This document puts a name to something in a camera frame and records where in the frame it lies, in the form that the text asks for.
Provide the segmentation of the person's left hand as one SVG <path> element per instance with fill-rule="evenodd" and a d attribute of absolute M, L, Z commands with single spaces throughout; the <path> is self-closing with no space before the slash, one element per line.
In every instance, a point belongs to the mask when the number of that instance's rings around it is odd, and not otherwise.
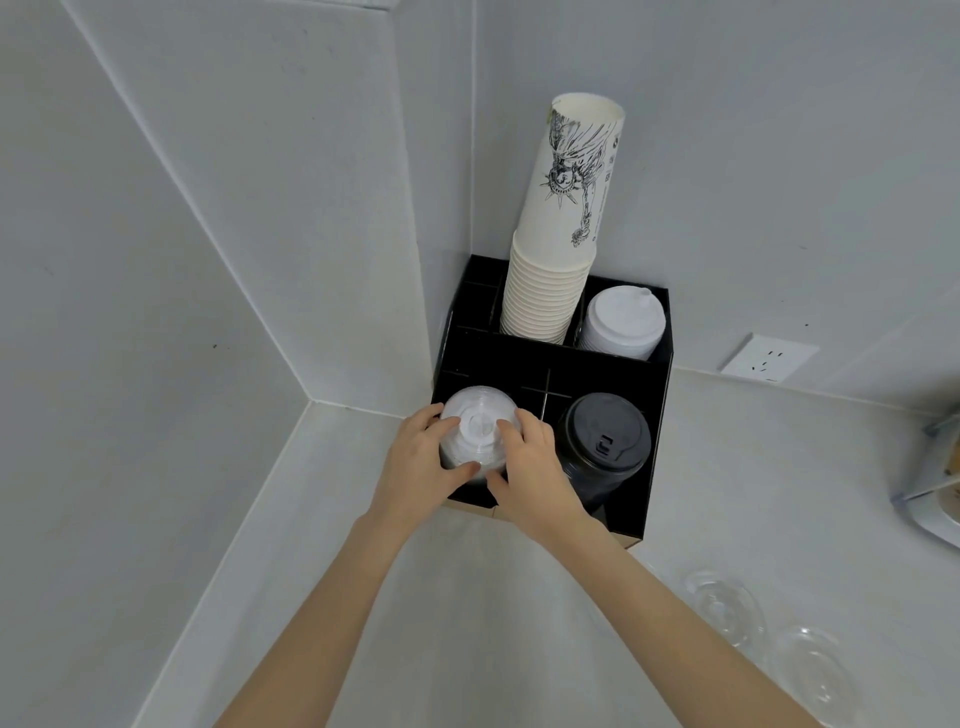
<path fill-rule="evenodd" d="M 376 532 L 400 545 L 460 488 L 443 483 L 440 443 L 459 424 L 443 409 L 432 403 L 402 420 L 367 509 Z"/>

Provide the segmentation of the person's right hand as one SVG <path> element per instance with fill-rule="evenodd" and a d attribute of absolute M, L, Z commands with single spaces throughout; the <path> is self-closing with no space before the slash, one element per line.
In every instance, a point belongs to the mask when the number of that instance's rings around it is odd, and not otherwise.
<path fill-rule="evenodd" d="M 589 519 L 556 452 L 554 432 L 531 412 L 518 408 L 521 424 L 499 419 L 506 452 L 506 474 L 515 497 L 514 514 L 504 514 L 525 535 L 557 553 L 571 542 Z"/>

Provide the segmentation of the stack of clear dome lids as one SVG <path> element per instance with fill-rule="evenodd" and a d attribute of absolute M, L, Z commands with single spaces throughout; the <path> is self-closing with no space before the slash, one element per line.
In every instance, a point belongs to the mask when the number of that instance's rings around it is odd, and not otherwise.
<path fill-rule="evenodd" d="M 468 462 L 477 462 L 479 470 L 468 481 L 470 485 L 486 484 L 489 471 L 504 472 L 506 451 L 498 421 L 504 420 L 520 431 L 517 406 L 510 396 L 489 386 L 471 386 L 453 394 L 445 403 L 440 418 L 458 418 L 439 444 L 443 467 L 454 469 Z"/>

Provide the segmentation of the person's left forearm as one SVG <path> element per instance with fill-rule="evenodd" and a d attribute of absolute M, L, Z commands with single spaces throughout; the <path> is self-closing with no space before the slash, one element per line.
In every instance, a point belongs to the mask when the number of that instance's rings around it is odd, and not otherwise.
<path fill-rule="evenodd" d="M 414 522 L 368 511 L 214 728 L 326 728 Z"/>

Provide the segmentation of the person's right forearm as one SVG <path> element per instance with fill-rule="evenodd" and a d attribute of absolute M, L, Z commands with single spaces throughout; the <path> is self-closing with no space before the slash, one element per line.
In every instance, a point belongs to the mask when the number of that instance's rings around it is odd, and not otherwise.
<path fill-rule="evenodd" d="M 682 728 L 822 728 L 595 519 L 521 528 L 589 595 Z"/>

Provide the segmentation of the stack of black sip lids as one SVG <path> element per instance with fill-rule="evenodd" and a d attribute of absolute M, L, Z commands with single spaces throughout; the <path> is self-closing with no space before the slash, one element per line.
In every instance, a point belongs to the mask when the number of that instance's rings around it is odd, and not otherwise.
<path fill-rule="evenodd" d="M 588 514 L 641 470 L 653 448 L 642 411 L 611 393 L 574 400 L 563 411 L 555 436 L 560 467 Z"/>

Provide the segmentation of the black cup and lid organizer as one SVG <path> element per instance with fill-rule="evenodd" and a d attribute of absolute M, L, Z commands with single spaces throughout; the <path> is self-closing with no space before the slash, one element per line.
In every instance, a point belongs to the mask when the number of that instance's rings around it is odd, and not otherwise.
<path fill-rule="evenodd" d="M 576 347 L 588 304 L 626 281 L 598 275 L 560 344 L 503 333 L 506 260 L 469 257 L 447 316 L 432 401 L 491 387 L 552 427 L 558 457 L 585 508 L 625 547 L 642 540 L 674 354 L 669 292 L 641 283 L 660 302 L 665 331 L 646 360 Z"/>

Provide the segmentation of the stack of white sip lids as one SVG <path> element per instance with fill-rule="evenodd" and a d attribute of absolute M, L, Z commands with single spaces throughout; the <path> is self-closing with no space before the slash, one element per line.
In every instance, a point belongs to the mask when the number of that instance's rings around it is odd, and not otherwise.
<path fill-rule="evenodd" d="M 594 296 L 577 349 L 647 361 L 666 333 L 666 310 L 649 288 L 619 285 Z"/>

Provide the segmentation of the stack of printed paper cups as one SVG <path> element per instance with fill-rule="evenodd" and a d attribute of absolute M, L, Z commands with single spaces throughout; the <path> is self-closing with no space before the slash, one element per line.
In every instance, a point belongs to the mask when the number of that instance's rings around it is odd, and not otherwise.
<path fill-rule="evenodd" d="M 564 341 L 596 258 L 625 117 L 602 95 L 553 99 L 511 239 L 501 333 Z"/>

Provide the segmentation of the clear dome lid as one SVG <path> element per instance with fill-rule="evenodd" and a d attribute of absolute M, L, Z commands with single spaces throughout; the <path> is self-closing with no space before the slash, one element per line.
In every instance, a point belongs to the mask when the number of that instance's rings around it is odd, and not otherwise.
<path fill-rule="evenodd" d="M 759 662 L 766 648 L 767 627 L 759 601 L 738 579 L 700 569 L 681 580 L 682 594 L 696 614 L 732 647 Z"/>
<path fill-rule="evenodd" d="M 769 674 L 825 728 L 851 728 L 861 708 L 858 685 L 830 634 L 789 625 L 774 634 Z"/>

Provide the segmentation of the silver metal appliance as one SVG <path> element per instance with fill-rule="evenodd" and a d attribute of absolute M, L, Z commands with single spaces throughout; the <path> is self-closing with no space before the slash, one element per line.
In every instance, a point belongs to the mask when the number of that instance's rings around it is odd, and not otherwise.
<path fill-rule="evenodd" d="M 922 457 L 890 503 L 914 527 L 960 552 L 960 403 L 922 433 Z"/>

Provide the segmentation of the white wall socket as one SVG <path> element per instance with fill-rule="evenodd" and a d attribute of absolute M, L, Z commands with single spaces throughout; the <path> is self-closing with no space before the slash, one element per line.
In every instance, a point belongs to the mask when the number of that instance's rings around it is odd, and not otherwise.
<path fill-rule="evenodd" d="M 819 346 L 751 333 L 719 369 L 724 376 L 779 384 L 820 351 Z"/>

